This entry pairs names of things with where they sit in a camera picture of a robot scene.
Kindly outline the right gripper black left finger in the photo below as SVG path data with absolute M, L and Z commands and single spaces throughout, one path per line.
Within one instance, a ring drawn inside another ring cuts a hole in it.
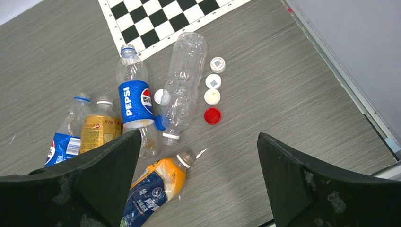
M 129 131 L 84 154 L 0 179 L 3 227 L 119 226 L 141 147 Z

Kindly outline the yellow red label bottle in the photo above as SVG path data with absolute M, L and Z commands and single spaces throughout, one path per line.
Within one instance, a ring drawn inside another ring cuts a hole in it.
M 122 119 L 114 110 L 113 100 L 100 96 L 95 111 L 86 116 L 81 131 L 79 154 L 100 147 L 122 134 Z

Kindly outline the crushed Pepsi bottle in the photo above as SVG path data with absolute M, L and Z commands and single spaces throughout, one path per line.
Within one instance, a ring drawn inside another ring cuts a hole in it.
M 77 93 L 64 122 L 55 132 L 45 167 L 55 165 L 79 154 L 81 131 L 85 118 L 91 113 L 91 95 Z

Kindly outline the white QR bottle cap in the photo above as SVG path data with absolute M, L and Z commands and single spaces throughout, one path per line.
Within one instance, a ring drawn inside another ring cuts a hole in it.
M 214 73 L 222 73 L 226 68 L 226 62 L 222 57 L 214 57 L 210 62 L 210 68 Z

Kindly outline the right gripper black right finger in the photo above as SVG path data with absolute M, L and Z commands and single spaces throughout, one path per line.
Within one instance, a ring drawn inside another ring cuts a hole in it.
M 303 153 L 260 133 L 257 150 L 272 227 L 398 227 L 401 164 L 371 175 Z

